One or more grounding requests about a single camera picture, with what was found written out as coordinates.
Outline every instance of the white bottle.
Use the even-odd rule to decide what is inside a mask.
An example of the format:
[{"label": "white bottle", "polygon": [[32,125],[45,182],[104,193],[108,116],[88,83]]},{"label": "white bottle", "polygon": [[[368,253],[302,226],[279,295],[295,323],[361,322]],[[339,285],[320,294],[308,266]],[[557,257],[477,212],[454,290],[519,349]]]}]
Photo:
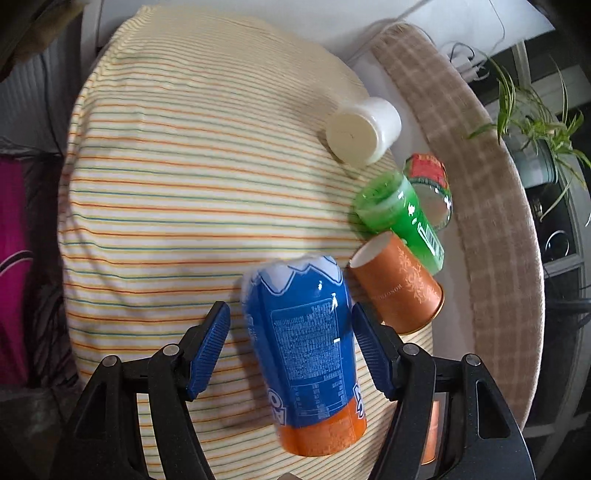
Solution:
[{"label": "white bottle", "polygon": [[364,168],[382,158],[401,129],[394,106],[383,98],[370,97],[343,105],[331,115],[326,124],[326,141],[339,159]]}]

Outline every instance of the blue can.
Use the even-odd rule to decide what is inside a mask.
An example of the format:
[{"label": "blue can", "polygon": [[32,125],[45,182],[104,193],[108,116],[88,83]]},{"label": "blue can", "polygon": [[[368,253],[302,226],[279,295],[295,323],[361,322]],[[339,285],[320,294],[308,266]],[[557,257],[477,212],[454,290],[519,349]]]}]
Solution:
[{"label": "blue can", "polygon": [[330,455],[366,429],[351,306],[332,257],[263,264],[244,276],[242,310],[288,452]]}]

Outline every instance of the blue gripper pad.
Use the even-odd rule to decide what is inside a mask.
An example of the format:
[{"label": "blue gripper pad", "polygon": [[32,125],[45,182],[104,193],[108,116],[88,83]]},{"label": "blue gripper pad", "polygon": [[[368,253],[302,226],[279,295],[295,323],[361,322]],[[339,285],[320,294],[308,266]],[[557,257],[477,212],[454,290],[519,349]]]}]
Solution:
[{"label": "blue gripper pad", "polygon": [[187,395],[191,401],[207,388],[214,367],[230,330],[230,308],[225,305],[214,318],[197,355],[191,361]]},{"label": "blue gripper pad", "polygon": [[395,391],[392,383],[392,363],[359,303],[353,305],[352,324],[355,338],[361,348],[375,388],[384,393],[386,398],[392,398]]}]

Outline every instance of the green bottle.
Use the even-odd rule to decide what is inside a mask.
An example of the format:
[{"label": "green bottle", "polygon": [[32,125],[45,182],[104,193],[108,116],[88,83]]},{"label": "green bottle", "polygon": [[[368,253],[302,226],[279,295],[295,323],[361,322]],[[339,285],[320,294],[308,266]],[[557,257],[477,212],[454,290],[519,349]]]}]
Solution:
[{"label": "green bottle", "polygon": [[355,197],[353,208],[372,231],[390,229],[397,234],[431,275],[441,270],[443,247],[402,172],[388,171],[370,181]]}]

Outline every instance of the striped cushion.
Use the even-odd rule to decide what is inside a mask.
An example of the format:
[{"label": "striped cushion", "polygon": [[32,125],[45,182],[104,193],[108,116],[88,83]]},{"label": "striped cushion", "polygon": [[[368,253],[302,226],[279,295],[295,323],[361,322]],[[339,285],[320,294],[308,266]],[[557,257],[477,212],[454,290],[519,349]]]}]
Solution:
[{"label": "striped cushion", "polygon": [[[239,306],[254,264],[326,252],[344,267],[361,244],[352,198],[393,162],[347,171],[323,129],[340,103],[365,97],[339,59],[261,21],[143,7],[76,102],[59,239],[80,373],[87,380],[111,353],[150,356],[228,302],[232,330],[189,404],[218,479],[365,478],[378,453],[392,405],[358,348],[364,437],[325,458],[281,449]],[[430,350],[430,335],[413,339]],[[148,401],[138,403],[148,467],[162,478]]]}]

